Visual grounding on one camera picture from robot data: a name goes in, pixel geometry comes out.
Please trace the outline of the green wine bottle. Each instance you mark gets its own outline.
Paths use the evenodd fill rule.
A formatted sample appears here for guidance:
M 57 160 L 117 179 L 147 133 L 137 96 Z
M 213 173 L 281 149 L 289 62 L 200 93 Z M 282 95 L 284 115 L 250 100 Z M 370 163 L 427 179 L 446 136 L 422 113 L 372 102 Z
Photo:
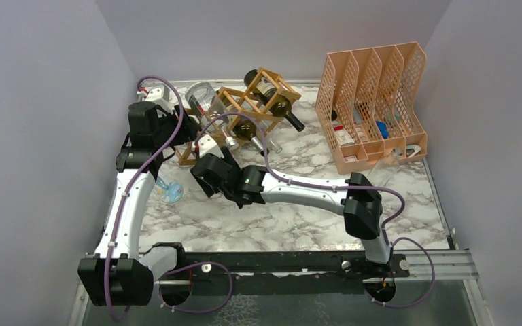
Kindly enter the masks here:
M 264 154 L 264 144 L 261 139 L 258 137 L 258 129 L 256 126 L 249 120 L 238 117 L 236 119 L 236 124 L 234 125 L 232 131 L 235 133 L 238 139 L 249 141 L 257 150 L 257 152 L 262 156 Z
M 243 78 L 246 86 L 251 86 L 253 95 L 275 117 L 285 118 L 297 132 L 302 132 L 305 125 L 293 114 L 291 101 L 282 94 L 277 94 L 278 87 L 275 78 L 269 78 L 257 69 L 248 71 Z
M 220 147 L 220 150 L 222 152 L 223 161 L 225 161 L 226 163 L 228 163 L 232 166 L 238 166 L 237 161 L 234 159 L 231 151 L 226 146 Z

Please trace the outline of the clear bottle silver cap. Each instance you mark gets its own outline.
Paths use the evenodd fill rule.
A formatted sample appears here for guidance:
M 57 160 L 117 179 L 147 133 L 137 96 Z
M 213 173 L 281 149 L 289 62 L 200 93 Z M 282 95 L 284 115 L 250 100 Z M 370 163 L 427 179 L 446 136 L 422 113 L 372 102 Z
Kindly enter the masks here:
M 207 125 L 212 119 L 225 114 L 225 106 L 219 98 L 213 86 L 207 81 L 200 81 L 192 84 L 186 91 L 185 98 L 202 126 Z M 214 122 L 216 127 L 210 126 L 207 132 L 215 133 L 216 130 L 223 134 L 224 143 L 229 150 L 235 150 L 239 143 L 228 130 L 230 120 L 222 117 Z

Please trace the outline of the slim clear glass bottle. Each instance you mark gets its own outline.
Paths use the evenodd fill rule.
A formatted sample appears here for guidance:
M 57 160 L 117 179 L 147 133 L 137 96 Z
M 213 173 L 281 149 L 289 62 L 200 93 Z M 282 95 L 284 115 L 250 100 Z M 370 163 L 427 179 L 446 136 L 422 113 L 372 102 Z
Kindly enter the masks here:
M 265 143 L 266 143 L 266 147 L 271 152 L 275 152 L 275 153 L 279 154 L 283 151 L 282 146 L 276 140 L 274 140 L 271 133 L 268 133 L 265 135 Z

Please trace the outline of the wooden lattice wine rack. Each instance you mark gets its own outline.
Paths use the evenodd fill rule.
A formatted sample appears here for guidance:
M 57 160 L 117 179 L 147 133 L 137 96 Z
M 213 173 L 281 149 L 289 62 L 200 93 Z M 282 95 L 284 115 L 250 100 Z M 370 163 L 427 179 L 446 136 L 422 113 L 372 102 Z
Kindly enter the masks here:
M 295 91 L 280 74 L 261 67 L 257 70 L 259 74 L 263 73 L 265 76 L 269 76 L 269 78 L 275 78 L 277 80 L 276 85 L 278 87 L 277 94 L 282 94 L 287 97 L 291 101 L 292 105 L 300 99 L 301 95 Z M 224 143 L 223 134 L 218 130 L 216 130 L 215 133 L 207 132 L 207 128 L 210 126 L 216 127 L 214 122 L 222 117 L 228 117 L 230 120 L 228 130 L 239 143 L 239 146 L 235 150 L 246 143 L 251 144 L 249 141 L 238 139 L 235 133 L 232 131 L 238 117 L 243 117 L 251 121 L 258 129 L 258 137 L 260 139 L 261 137 L 265 137 L 266 134 L 270 133 L 279 122 L 285 120 L 285 118 L 273 116 L 269 112 L 268 108 L 266 108 L 253 95 L 251 86 L 246 86 L 244 91 L 235 90 L 228 87 L 221 87 L 220 89 L 216 90 L 216 92 L 225 106 L 225 114 L 212 119 L 205 126 L 201 125 L 201 128 L 205 134 L 211 135 L 221 146 L 226 146 Z

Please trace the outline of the frosted clear bottle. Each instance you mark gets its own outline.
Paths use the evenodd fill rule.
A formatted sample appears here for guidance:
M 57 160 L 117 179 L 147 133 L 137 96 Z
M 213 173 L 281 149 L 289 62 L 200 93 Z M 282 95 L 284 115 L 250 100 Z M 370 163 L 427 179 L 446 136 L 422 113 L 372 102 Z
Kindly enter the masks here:
M 401 147 L 395 147 L 385 157 L 377 161 L 367 174 L 373 186 L 385 187 L 392 177 L 400 170 L 400 159 L 404 155 Z

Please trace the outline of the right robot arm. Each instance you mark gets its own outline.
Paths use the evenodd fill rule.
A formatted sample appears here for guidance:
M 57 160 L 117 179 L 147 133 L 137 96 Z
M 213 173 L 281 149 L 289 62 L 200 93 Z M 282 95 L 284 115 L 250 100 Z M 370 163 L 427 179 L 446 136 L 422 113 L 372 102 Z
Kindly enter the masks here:
M 279 173 L 265 166 L 241 168 L 212 153 L 190 170 L 208 197 L 221 193 L 239 208 L 289 203 L 329 211 L 344 219 L 348 235 L 361 241 L 366 270 L 382 276 L 392 268 L 392 249 L 382 230 L 382 196 L 361 173 L 347 179 L 312 179 Z

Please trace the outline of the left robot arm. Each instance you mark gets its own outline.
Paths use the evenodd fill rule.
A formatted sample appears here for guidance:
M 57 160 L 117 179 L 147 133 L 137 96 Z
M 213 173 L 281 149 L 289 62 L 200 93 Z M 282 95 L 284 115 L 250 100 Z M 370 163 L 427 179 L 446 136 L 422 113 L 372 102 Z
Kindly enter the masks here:
M 103 234 L 92 257 L 80 260 L 77 273 L 95 306 L 145 306 L 154 283 L 166 274 L 186 272 L 179 243 L 155 244 L 139 251 L 142 221 L 163 151 L 196 138 L 198 124 L 181 105 L 170 109 L 149 101 L 128 108 L 129 132 L 116 157 L 116 185 Z

